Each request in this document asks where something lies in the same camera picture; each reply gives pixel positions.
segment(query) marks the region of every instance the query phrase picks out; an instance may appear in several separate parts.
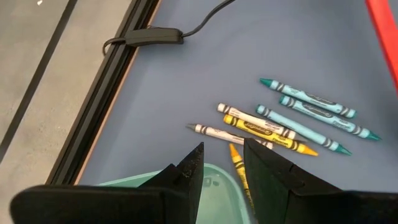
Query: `crayon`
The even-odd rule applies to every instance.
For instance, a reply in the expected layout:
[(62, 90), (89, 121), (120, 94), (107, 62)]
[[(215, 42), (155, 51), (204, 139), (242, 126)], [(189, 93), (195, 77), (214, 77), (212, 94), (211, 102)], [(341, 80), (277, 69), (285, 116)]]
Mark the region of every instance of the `crayon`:
[(271, 90), (276, 90), (281, 93), (285, 93), (286, 95), (293, 96), (299, 100), (319, 106), (325, 110), (334, 112), (336, 114), (340, 114), (346, 118), (354, 118), (356, 115), (356, 111), (353, 109), (350, 109), (346, 106), (340, 105), (338, 103), (329, 100), (325, 100), (323, 98), (320, 98), (319, 96), (306, 93), (302, 90), (296, 90), (295, 88), (280, 83), (278, 81), (260, 78), (260, 82), (268, 86)]
[(242, 157), (241, 157), (241, 155), (239, 155), (238, 151), (235, 149), (235, 146), (232, 143), (229, 144), (229, 151), (231, 152), (231, 159), (232, 159), (232, 162), (234, 163), (236, 172), (238, 173), (239, 178), (242, 181), (243, 190), (246, 193), (246, 196), (248, 196), (250, 206), (254, 211), (254, 204), (253, 204), (253, 201), (250, 196), (249, 185), (246, 180), (246, 171), (244, 169), (244, 163), (243, 163)]
[(323, 121), (326, 124), (330, 124), (334, 127), (340, 128), (348, 133), (355, 134), (361, 138), (370, 140), (381, 139), (369, 129), (362, 128), (349, 121), (343, 120), (331, 113), (318, 109), (313, 105), (310, 105), (308, 103), (302, 103), (301, 101), (295, 100), (289, 96), (282, 96), (279, 100), (279, 103), (289, 108), (293, 108), (294, 110), (299, 111), (303, 114), (307, 114), (315, 119)]
[(278, 135), (283, 136), (285, 138), (290, 138), (290, 139), (293, 139), (296, 141), (301, 141), (301, 142), (307, 141), (304, 137), (300, 136), (295, 131), (285, 128), (279, 124), (275, 124), (273, 122), (257, 118), (255, 116), (247, 114), (247, 113), (243, 113), (242, 111), (240, 111), (236, 108), (233, 108), (232, 106), (225, 105), (224, 103), (219, 103), (217, 110), (224, 114), (229, 114), (231, 116), (234, 116), (235, 118), (242, 119), (249, 123), (260, 126), (264, 129), (270, 130), (273, 133), (277, 133)]
[(286, 126), (291, 130), (294, 130), (295, 132), (306, 137), (307, 139), (312, 140), (313, 142), (318, 143), (321, 146), (328, 148), (329, 150), (332, 150), (334, 152), (340, 152), (349, 156), (352, 155), (352, 153), (349, 152), (349, 150), (345, 149), (340, 143), (326, 138), (323, 135), (305, 127), (304, 125), (292, 121), (291, 119), (288, 119), (276, 113), (275, 111), (266, 108), (265, 106), (257, 105), (256, 112), (265, 116), (266, 118), (275, 121), (276, 123), (279, 123), (280, 125)]
[(243, 131), (247, 131), (251, 134), (254, 134), (263, 139), (266, 139), (268, 141), (272, 141), (274, 143), (280, 144), (280, 145), (282, 145), (288, 149), (291, 149), (293, 151), (297, 151), (301, 154), (306, 154), (306, 155), (310, 155), (310, 156), (318, 156), (317, 152), (310, 149), (308, 146), (306, 146), (302, 143), (299, 143), (298, 141), (282, 137), (276, 133), (273, 133), (270, 130), (266, 130), (262, 127), (259, 127), (252, 123), (249, 123), (247, 121), (243, 121), (242, 119), (235, 118), (234, 116), (226, 114), (224, 116), (224, 122), (227, 124), (230, 124), (232, 126), (235, 126), (239, 129), (242, 129)]
[[(225, 141), (233, 142), (243, 146), (244, 137), (238, 136), (237, 134), (222, 131), (209, 126), (204, 126), (201, 124), (187, 124), (187, 128), (194, 130), (196, 133), (206, 134), (207, 136), (215, 137)], [(258, 143), (263, 146), (272, 149), (274, 147), (273, 143), (265, 140), (255, 139)]]

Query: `plastic container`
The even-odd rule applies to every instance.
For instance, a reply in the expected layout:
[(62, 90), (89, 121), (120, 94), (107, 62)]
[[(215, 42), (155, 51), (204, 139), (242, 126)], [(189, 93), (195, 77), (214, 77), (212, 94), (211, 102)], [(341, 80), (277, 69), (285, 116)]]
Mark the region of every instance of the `plastic container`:
[[(100, 184), (110, 187), (138, 187), (159, 171)], [(223, 169), (205, 164), (197, 224), (250, 223), (242, 190)]]

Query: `light blue crayon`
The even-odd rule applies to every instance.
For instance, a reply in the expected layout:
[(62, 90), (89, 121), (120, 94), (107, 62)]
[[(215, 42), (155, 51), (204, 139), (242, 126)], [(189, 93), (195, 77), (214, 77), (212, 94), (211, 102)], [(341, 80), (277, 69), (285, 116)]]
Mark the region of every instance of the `light blue crayon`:
[(326, 124), (330, 124), (334, 127), (343, 129), (344, 131), (347, 131), (351, 134), (355, 134), (361, 138), (380, 140), (380, 137), (371, 132), (369, 129), (362, 128), (349, 121), (340, 119), (337, 116), (328, 113), (326, 111), (323, 111), (321, 109), (318, 109), (308, 103), (302, 103), (301, 101), (295, 100), (288, 96), (282, 96), (279, 100), (279, 103), (289, 108), (293, 108), (301, 113), (307, 114), (315, 119), (323, 121)]
[(279, 123), (280, 125), (283, 125), (287, 128), (290, 128), (291, 130), (295, 131), (296, 133), (301, 134), (305, 138), (320, 144), (321, 146), (324, 146), (334, 152), (340, 152), (343, 154), (347, 155), (352, 155), (349, 150), (345, 149), (341, 144), (338, 142), (331, 140), (329, 138), (324, 137), (323, 135), (316, 133), (315, 131), (305, 127), (302, 124), (299, 124), (295, 121), (292, 121), (291, 119), (285, 118), (284, 116), (266, 108), (265, 106), (262, 105), (257, 105), (256, 112), (258, 114), (261, 114), (265, 116), (266, 118), (269, 118), (276, 123)]
[(260, 82), (268, 86), (271, 90), (276, 90), (281, 93), (285, 93), (286, 95), (293, 96), (307, 103), (319, 106), (325, 110), (334, 112), (336, 114), (340, 114), (346, 118), (354, 118), (356, 115), (356, 111), (353, 109), (350, 109), (346, 106), (340, 105), (338, 103), (329, 100), (325, 100), (323, 98), (320, 98), (319, 96), (306, 93), (302, 90), (296, 90), (295, 88), (280, 83), (278, 81), (260, 78)]

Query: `yellow crayon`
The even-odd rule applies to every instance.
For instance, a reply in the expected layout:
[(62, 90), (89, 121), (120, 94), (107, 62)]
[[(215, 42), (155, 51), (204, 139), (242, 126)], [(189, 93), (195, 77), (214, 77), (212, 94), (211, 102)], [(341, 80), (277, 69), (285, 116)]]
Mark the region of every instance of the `yellow crayon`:
[(239, 177), (242, 180), (243, 190), (246, 193), (246, 196), (248, 196), (250, 206), (253, 208), (253, 211), (254, 211), (254, 205), (253, 205), (253, 201), (251, 200), (249, 186), (248, 186), (248, 182), (246, 180), (246, 172), (244, 170), (244, 163), (243, 163), (242, 157), (241, 157), (241, 155), (239, 155), (239, 153), (235, 149), (235, 146), (232, 143), (229, 144), (229, 150), (231, 151), (231, 158), (232, 158), (232, 162), (235, 165), (236, 172), (238, 173)]
[(231, 116), (228, 114), (225, 115), (224, 122), (227, 124), (230, 124), (232, 126), (235, 126), (239, 129), (242, 129), (244, 131), (247, 131), (251, 134), (254, 134), (256, 136), (264, 138), (268, 141), (272, 141), (274, 143), (280, 144), (280, 145), (282, 145), (288, 149), (291, 149), (293, 151), (297, 151), (299, 153), (307, 154), (307, 155), (311, 155), (311, 156), (318, 156), (317, 152), (315, 152), (313, 149), (309, 148), (308, 146), (306, 146), (302, 143), (282, 137), (276, 133), (273, 133), (272, 131), (266, 130), (262, 127), (259, 127), (252, 123), (249, 123), (247, 121), (243, 121), (239, 118), (235, 118), (234, 116)]

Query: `red object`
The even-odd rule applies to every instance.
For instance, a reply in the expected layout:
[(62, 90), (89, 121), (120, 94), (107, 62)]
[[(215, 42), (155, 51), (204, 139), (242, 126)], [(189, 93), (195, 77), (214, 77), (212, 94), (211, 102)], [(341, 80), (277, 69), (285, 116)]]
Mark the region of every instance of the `red object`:
[(388, 0), (366, 0), (371, 19), (398, 91), (398, 29)]

